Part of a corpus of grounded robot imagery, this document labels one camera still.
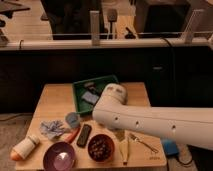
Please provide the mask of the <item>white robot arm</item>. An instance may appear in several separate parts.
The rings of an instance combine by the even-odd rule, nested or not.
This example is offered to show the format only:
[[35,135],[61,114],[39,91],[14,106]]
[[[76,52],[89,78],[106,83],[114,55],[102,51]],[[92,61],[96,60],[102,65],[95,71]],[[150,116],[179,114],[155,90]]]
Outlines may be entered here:
[[126,101],[122,85],[108,84],[93,108],[93,119],[106,127],[213,150],[213,108],[129,106]]

